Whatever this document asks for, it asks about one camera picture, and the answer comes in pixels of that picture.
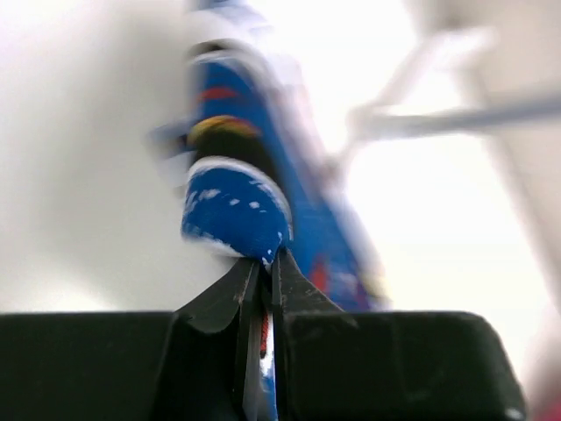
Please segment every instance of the blurry background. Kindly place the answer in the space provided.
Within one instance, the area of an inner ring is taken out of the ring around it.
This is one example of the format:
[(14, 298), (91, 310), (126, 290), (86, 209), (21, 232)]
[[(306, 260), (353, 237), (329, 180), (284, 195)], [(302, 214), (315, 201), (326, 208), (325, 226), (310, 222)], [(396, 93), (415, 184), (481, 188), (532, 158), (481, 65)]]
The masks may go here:
[[(561, 82), (555, 0), (254, 3), (300, 60), (332, 153), (347, 111), (434, 33), (453, 35), (443, 59), (394, 112), (485, 107)], [(143, 144), (185, 109), (183, 11), (179, 0), (0, 2), (1, 311), (173, 309), (228, 270), (181, 241), (181, 207)], [(561, 374), (557, 131), (374, 143), (344, 181), (394, 306), (485, 316), (532, 408), (543, 373)]]

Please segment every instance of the white stripe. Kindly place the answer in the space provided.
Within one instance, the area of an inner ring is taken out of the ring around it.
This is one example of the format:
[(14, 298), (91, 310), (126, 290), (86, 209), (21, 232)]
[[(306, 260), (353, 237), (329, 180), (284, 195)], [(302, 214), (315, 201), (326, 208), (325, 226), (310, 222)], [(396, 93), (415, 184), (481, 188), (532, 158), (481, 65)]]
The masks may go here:
[(195, 174), (215, 168), (233, 169), (234, 171), (249, 175), (261, 182), (269, 193), (269, 196), (274, 200), (277, 207), (282, 211), (282, 213), (284, 213), (288, 223), (292, 225), (292, 213), (290, 212), (290, 206), (288, 206), (288, 200), (282, 193), (277, 183), (263, 171), (246, 162), (234, 160), (232, 158), (225, 158), (223, 156), (208, 156), (206, 158), (201, 158), (189, 169), (188, 184)]

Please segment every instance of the white trim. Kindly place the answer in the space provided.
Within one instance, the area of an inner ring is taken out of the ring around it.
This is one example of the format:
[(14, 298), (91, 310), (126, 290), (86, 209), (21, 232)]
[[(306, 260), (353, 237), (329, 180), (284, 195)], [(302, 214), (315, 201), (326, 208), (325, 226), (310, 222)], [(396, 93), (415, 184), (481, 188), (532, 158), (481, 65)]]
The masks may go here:
[(195, 174), (215, 168), (233, 169), (234, 171), (249, 175), (250, 177), (262, 182), (261, 185), (266, 188), (266, 192), (269, 193), (269, 196), (274, 200), (277, 207), (282, 211), (282, 213), (284, 213), (288, 223), (292, 225), (292, 212), (290, 211), (288, 200), (282, 193), (281, 188), (279, 188), (278, 184), (263, 171), (246, 162), (223, 156), (208, 156), (206, 158), (201, 158), (195, 162), (188, 171), (188, 185)]

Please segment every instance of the white surface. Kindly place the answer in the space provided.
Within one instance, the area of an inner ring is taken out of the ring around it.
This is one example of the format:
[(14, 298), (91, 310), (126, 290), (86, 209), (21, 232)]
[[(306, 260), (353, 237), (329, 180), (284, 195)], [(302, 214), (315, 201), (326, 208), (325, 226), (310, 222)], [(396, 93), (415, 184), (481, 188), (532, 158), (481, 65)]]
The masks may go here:
[(185, 304), (230, 263), (181, 240), (145, 149), (184, 108), (181, 5), (0, 7), (0, 310)]

